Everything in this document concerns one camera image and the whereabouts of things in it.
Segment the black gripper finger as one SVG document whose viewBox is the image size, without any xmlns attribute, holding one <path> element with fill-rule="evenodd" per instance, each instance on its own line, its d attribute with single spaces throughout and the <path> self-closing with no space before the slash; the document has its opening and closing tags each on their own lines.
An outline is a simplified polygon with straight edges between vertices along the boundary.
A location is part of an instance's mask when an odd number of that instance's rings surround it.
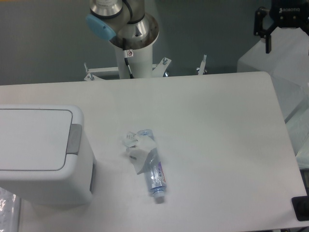
<svg viewBox="0 0 309 232">
<path fill-rule="evenodd" d="M 260 39 L 265 40 L 265 51 L 266 54 L 269 54 L 272 50 L 272 38 L 271 34 L 272 32 L 277 28 L 277 25 L 275 22 L 271 24 L 271 26 L 268 29 L 265 29 L 263 27 L 263 21 L 264 18 L 269 15 L 270 10 L 268 10 L 265 7 L 259 7 L 255 11 L 254 15 L 254 28 L 253 28 L 253 34 L 255 36 L 259 36 Z"/>
</svg>

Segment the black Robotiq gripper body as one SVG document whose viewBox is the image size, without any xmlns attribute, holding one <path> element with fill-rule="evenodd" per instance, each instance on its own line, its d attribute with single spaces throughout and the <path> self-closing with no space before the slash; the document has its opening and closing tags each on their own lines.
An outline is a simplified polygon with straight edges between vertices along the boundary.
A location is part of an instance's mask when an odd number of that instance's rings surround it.
<svg viewBox="0 0 309 232">
<path fill-rule="evenodd" d="M 309 29 L 308 0 L 272 0 L 269 15 L 275 27 Z"/>
</svg>

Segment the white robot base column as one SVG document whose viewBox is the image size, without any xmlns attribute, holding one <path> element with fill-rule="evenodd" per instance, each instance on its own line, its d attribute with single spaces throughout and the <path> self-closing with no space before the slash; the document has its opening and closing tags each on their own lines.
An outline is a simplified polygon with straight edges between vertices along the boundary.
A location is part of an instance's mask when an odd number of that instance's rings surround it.
<svg viewBox="0 0 309 232">
<path fill-rule="evenodd" d="M 153 76 L 153 44 L 156 39 L 141 49 L 127 49 L 111 44 L 115 50 L 120 79 L 150 78 Z"/>
</svg>

